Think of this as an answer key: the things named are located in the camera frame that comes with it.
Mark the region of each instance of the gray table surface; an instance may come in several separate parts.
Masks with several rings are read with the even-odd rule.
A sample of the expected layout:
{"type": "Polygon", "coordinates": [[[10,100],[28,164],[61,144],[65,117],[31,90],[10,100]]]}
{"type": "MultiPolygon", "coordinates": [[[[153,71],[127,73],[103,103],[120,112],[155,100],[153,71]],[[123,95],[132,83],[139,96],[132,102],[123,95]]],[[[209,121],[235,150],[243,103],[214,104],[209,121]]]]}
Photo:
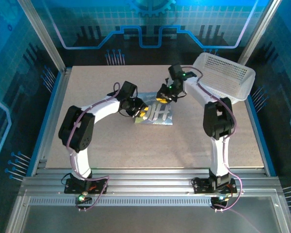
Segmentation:
{"type": "MultiPolygon", "coordinates": [[[[48,156],[47,168],[69,168],[68,152],[58,131],[71,105],[86,106],[112,92],[126,80],[139,92],[156,92],[168,77],[169,66],[73,67],[48,156]]],[[[172,104],[173,125],[134,124],[120,114],[94,127],[88,147],[91,168],[209,167],[210,139],[203,130],[203,108],[191,96],[172,104]]],[[[239,128],[229,144],[229,165],[262,167],[262,159],[244,102],[233,105],[239,128]]]]}

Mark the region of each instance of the mesh basket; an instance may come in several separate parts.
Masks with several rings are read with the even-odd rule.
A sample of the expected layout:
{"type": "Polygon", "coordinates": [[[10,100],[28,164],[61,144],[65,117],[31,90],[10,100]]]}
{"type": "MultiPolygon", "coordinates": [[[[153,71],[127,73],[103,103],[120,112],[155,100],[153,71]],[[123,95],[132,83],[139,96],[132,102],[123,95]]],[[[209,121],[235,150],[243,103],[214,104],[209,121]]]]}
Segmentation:
{"type": "Polygon", "coordinates": [[[193,67],[203,72],[202,84],[222,98],[229,97],[232,104],[247,99],[256,75],[251,68],[207,52],[199,55],[193,67]]]}

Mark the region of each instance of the purple cable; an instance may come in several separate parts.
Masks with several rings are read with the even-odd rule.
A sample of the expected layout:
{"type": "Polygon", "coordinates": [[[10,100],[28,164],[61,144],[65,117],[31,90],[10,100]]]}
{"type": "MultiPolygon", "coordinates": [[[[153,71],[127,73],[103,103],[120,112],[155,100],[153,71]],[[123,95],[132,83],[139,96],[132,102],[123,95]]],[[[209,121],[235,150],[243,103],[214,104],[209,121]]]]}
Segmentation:
{"type": "Polygon", "coordinates": [[[200,79],[204,76],[204,74],[199,70],[199,69],[197,69],[197,68],[195,68],[195,67],[182,67],[182,68],[191,68],[191,69],[194,69],[194,70],[197,70],[200,74],[201,74],[201,76],[197,79],[197,82],[196,82],[196,84],[198,85],[198,87],[200,88],[200,89],[202,89],[207,95],[209,95],[211,98],[213,98],[213,99],[215,99],[216,101],[218,101],[220,104],[222,104],[226,109],[227,109],[227,111],[228,111],[228,113],[231,115],[231,117],[232,117],[232,119],[233,119],[233,121],[234,121],[234,130],[233,130],[233,132],[231,133],[231,135],[228,135],[228,136],[226,136],[226,137],[224,137],[223,138],[223,163],[224,163],[224,166],[226,167],[226,169],[228,170],[228,172],[232,175],[232,176],[234,176],[234,177],[236,177],[238,180],[239,180],[239,183],[240,183],[240,186],[241,186],[241,188],[240,188],[240,191],[239,191],[239,194],[238,194],[238,196],[237,196],[237,198],[236,198],[236,200],[235,200],[235,202],[233,203],[233,204],[231,204],[229,207],[226,207],[226,208],[224,208],[224,209],[221,209],[221,211],[226,211],[226,210],[229,210],[230,208],[232,208],[237,202],[238,202],[238,200],[239,200],[239,198],[241,197],[241,194],[242,194],[242,192],[243,192],[243,183],[242,183],[242,180],[240,179],[240,177],[238,176],[238,175],[236,175],[236,174],[234,174],[230,169],[229,169],[229,167],[226,165],[226,154],[225,154],[225,141],[226,141],[226,139],[227,138],[229,138],[229,137],[231,137],[235,132],[236,132],[236,129],[237,129],[237,121],[236,121],[236,118],[235,118],[235,116],[234,116],[234,114],[233,114],[233,112],[230,110],[230,108],[222,101],[222,100],[220,100],[219,98],[217,98],[216,96],[214,96],[212,93],[210,93],[209,91],[207,91],[200,83],[199,83],[199,81],[200,81],[200,79]]]}
{"type": "Polygon", "coordinates": [[[69,146],[70,146],[70,142],[71,142],[71,139],[72,139],[72,135],[74,134],[74,132],[75,132],[77,126],[78,126],[78,123],[81,121],[81,119],[82,119],[82,117],[85,115],[85,113],[87,113],[89,110],[91,110],[92,108],[94,108],[95,106],[97,106],[97,105],[99,105],[99,104],[101,104],[101,103],[103,103],[103,102],[107,102],[107,101],[110,101],[110,100],[114,99],[114,98],[118,95],[118,93],[120,92],[120,89],[121,89],[121,85],[120,85],[120,83],[116,82],[116,83],[113,85],[113,89],[114,89],[114,90],[115,90],[115,85],[118,85],[118,90],[116,91],[116,93],[115,93],[113,96],[111,96],[110,98],[107,98],[107,99],[105,99],[105,100],[101,100],[101,101],[99,101],[99,102],[97,102],[97,103],[92,104],[91,106],[89,106],[87,109],[85,109],[85,110],[80,114],[80,116],[79,116],[78,119],[76,120],[76,122],[75,122],[75,124],[74,124],[74,126],[73,126],[73,128],[72,128],[72,130],[71,130],[71,133],[70,133],[69,138],[68,138],[68,141],[67,141],[66,148],[67,148],[67,150],[68,150],[68,152],[69,152],[69,155],[70,155],[70,163],[71,163],[71,167],[72,167],[72,169],[74,170],[74,172],[75,172],[75,173],[76,173],[80,178],[84,179],[85,181],[101,181],[101,180],[103,180],[103,179],[107,179],[107,181],[105,182],[105,184],[104,184],[104,186],[103,186],[103,188],[102,188],[101,193],[99,194],[99,196],[97,197],[97,199],[95,200],[95,202],[94,202],[90,207],[88,207],[88,208],[83,208],[83,209],[81,209],[80,207],[76,206],[76,207],[79,209],[79,211],[90,210],[90,209],[92,209],[92,208],[96,205],[96,203],[98,202],[99,198],[101,197],[102,193],[104,192],[104,190],[106,189],[106,187],[107,187],[107,185],[108,185],[108,182],[109,182],[110,176],[104,176],[104,177],[100,177],[100,178],[86,178],[86,177],[83,177],[83,176],[82,176],[82,175],[77,171],[77,168],[76,168],[76,165],[75,165],[75,162],[74,162],[74,158],[75,158],[75,156],[76,156],[76,153],[75,153],[75,151],[72,150],[72,148],[69,147],[69,146]]]}
{"type": "MultiPolygon", "coordinates": [[[[225,206],[223,205],[219,205],[219,204],[214,204],[215,206],[219,206],[221,208],[225,208],[225,206]]],[[[243,216],[241,213],[237,212],[236,210],[233,210],[233,209],[230,209],[230,211],[232,211],[233,213],[239,215],[240,217],[242,217],[243,219],[245,219],[258,233],[262,233],[260,232],[256,227],[255,225],[249,220],[247,219],[245,216],[243,216]]]]}

